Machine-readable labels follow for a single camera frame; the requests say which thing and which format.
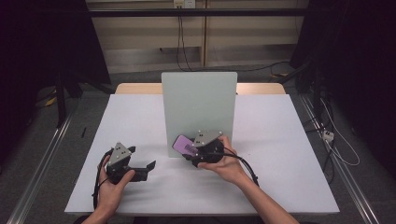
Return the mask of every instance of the forearm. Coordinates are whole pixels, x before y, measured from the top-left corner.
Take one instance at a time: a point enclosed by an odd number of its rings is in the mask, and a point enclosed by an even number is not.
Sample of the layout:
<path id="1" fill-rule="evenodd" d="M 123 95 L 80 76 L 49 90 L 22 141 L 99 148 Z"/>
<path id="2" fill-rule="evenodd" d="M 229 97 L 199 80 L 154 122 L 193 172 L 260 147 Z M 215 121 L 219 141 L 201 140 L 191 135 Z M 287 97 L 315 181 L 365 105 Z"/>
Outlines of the forearm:
<path id="1" fill-rule="evenodd" d="M 235 185 L 242 190 L 247 199 L 259 213 L 266 224 L 275 223 L 298 223 L 285 209 L 283 209 L 276 201 L 260 189 L 253 181 L 244 175 Z"/>
<path id="2" fill-rule="evenodd" d="M 93 211 L 87 219 L 85 219 L 83 224 L 106 224 L 111 217 L 112 215 L 110 215 L 108 211 L 98 208 Z"/>

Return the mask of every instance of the person's left hand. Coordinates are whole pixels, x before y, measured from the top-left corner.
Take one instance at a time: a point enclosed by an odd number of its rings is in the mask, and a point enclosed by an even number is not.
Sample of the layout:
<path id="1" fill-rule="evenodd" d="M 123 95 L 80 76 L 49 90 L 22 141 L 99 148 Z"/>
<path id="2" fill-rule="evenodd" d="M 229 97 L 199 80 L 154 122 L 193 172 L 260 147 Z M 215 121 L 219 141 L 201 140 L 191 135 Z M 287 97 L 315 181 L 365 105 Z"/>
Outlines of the person's left hand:
<path id="1" fill-rule="evenodd" d="M 105 157 L 100 167 L 99 183 L 103 182 L 103 184 L 99 188 L 98 205 L 95 211 L 83 223 L 106 223 L 113 217 L 120 205 L 125 186 L 134 177 L 134 170 L 131 170 L 124 175 L 117 185 L 112 184 L 108 180 L 105 170 L 108 160 L 110 160 L 110 156 Z"/>

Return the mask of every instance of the white table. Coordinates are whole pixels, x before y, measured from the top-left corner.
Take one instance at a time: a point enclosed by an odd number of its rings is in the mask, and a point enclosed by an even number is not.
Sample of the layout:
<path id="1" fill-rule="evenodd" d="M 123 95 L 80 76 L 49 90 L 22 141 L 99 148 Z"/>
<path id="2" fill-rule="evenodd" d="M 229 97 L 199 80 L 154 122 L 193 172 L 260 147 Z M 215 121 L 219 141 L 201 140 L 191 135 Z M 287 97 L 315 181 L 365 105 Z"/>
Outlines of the white table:
<path id="1" fill-rule="evenodd" d="M 237 95 L 233 147 L 252 166 L 261 188 L 293 214 L 339 209 L 294 106 L 286 94 Z M 248 216 L 256 211 L 234 185 L 189 161 L 168 158 L 163 97 L 111 95 L 66 213 L 93 210 L 96 165 L 117 142 L 136 146 L 130 166 L 157 165 L 148 181 L 127 185 L 119 214 L 128 216 Z"/>

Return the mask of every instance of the black curtain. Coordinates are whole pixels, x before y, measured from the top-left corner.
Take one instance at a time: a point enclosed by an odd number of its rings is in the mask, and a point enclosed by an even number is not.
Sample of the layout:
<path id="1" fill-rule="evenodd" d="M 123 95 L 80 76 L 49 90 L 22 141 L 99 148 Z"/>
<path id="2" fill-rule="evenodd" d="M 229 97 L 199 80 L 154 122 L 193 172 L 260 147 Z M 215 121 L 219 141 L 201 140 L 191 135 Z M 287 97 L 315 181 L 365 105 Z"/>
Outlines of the black curtain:
<path id="1" fill-rule="evenodd" d="M 88 10 L 84 0 L 0 1 L 0 161 L 33 116 L 37 92 L 61 71 L 75 82 L 74 73 L 110 82 L 91 18 L 43 9 Z"/>
<path id="2" fill-rule="evenodd" d="M 396 177 L 396 14 L 392 1 L 338 1 L 340 22 L 318 63 L 324 84 L 373 155 Z M 326 21 L 304 21 L 291 64 L 309 59 Z"/>

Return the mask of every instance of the hand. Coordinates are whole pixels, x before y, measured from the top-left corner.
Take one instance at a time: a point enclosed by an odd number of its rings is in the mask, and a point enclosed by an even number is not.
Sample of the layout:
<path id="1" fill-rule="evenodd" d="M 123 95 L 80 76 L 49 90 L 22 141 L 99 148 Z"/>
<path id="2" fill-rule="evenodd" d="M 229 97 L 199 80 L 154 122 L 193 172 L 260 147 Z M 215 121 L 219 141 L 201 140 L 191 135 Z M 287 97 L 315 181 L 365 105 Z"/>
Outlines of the hand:
<path id="1" fill-rule="evenodd" d="M 125 186 L 134 177 L 134 170 L 131 170 L 124 175 L 117 185 L 112 184 L 108 180 L 105 170 L 108 160 L 110 160 L 110 156 L 105 157 L 100 167 L 99 183 L 103 182 L 103 184 L 99 188 L 98 205 L 95 211 L 83 223 L 106 223 L 113 217 L 120 205 Z"/>
<path id="2" fill-rule="evenodd" d="M 219 140 L 225 147 L 224 153 L 227 153 L 227 151 L 230 150 L 231 152 L 228 153 L 234 153 L 236 155 L 236 151 L 232 148 L 230 140 L 226 135 L 220 136 Z M 233 184 L 237 184 L 238 181 L 247 177 L 239 160 L 233 157 L 224 156 L 217 163 L 200 162 L 198 163 L 198 167 L 211 170 L 221 176 L 224 180 Z"/>

